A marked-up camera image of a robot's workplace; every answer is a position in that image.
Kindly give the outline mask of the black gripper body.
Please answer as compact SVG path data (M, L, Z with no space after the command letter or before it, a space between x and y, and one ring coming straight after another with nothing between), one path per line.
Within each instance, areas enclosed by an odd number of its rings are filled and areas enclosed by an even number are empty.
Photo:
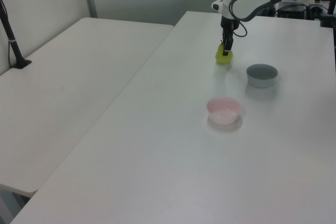
M239 27L239 21L235 19L230 19L222 16L221 18L221 27L223 29L223 34L233 34L234 31Z

